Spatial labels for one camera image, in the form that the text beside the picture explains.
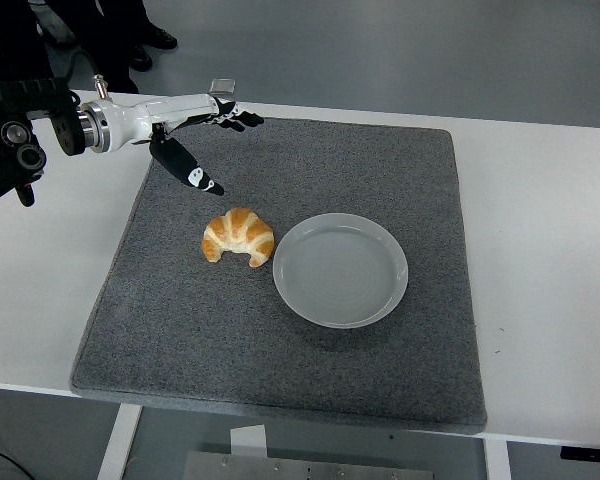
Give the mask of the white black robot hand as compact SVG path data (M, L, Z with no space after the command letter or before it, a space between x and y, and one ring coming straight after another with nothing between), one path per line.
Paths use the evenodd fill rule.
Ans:
M171 133L199 124L242 132L264 123L235 101L210 94L164 97L132 106L101 100L98 106L102 113L99 146L104 152L117 151L128 143L146 143L152 158L181 183L218 196L224 194L223 187Z

